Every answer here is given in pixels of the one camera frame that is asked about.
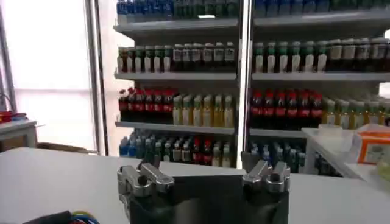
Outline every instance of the plastic bottle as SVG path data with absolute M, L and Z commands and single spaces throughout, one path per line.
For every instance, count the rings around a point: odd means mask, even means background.
M 316 0 L 303 1 L 303 13 L 314 13 L 316 11 Z
M 213 102 L 212 96 L 207 95 L 204 98 L 204 108 L 203 108 L 203 126 L 212 127 L 213 126 Z
M 292 0 L 291 14 L 300 15 L 303 13 L 303 0 Z
M 164 72 L 171 72 L 172 46 L 164 46 Z
M 188 95 L 183 99 L 183 125 L 193 125 L 193 97 Z
M 225 128 L 234 127 L 234 108 L 230 95 L 225 97 L 224 125 Z
M 141 73 L 144 71 L 144 58 L 145 58 L 145 47 L 135 47 L 135 72 Z
M 267 73 L 275 72 L 275 42 L 268 43 Z
M 264 69 L 264 44 L 263 42 L 258 42 L 255 44 L 255 56 L 254 56 L 254 71 L 256 73 L 263 73 Z
M 217 95 L 215 97 L 215 106 L 214 106 L 214 127 L 224 127 L 224 109 L 222 106 L 222 95 Z
M 202 109 L 202 96 L 197 95 L 194 99 L 194 111 L 193 111 L 194 126 L 203 126 L 203 109 Z
M 317 54 L 315 67 L 317 72 L 325 72 L 327 65 L 327 42 L 319 41 L 317 43 Z

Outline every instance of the coca-cola bottle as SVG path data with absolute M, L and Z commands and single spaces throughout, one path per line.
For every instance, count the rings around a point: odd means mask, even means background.
M 264 106 L 263 106 L 263 127 L 268 129 L 274 128 L 274 93 L 271 91 L 267 91 L 264 98 Z
M 297 129 L 297 93 L 290 91 L 287 95 L 287 112 L 286 112 L 286 129 L 296 130 Z
M 261 116 L 263 114 L 262 109 L 263 98 L 261 93 L 255 91 L 252 98 L 252 107 L 251 107 L 251 126 L 253 128 L 260 128 L 262 125 Z
M 286 94 L 279 92 L 275 100 L 275 125 L 276 129 L 286 128 Z

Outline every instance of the beverage shelf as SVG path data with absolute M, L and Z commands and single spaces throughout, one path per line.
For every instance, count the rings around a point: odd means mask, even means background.
M 147 129 L 147 130 L 209 133 L 209 134 L 220 134 L 220 135 L 234 134 L 234 128 L 197 127 L 197 126 L 186 126 L 186 125 L 155 124 L 155 123 L 141 123 L 141 122 L 127 122 L 127 121 L 116 121 L 115 125 L 117 127 L 133 127 L 133 128 Z
M 195 73 L 195 72 L 170 72 L 170 73 L 118 73 L 116 79 L 125 80 L 235 80 L 235 73 Z
M 390 81 L 390 73 L 254 73 L 253 80 Z
M 301 131 L 286 131 L 286 130 L 269 130 L 250 128 L 249 134 L 251 136 L 265 136 L 265 137 L 283 137 L 283 138 L 305 138 L 305 134 Z

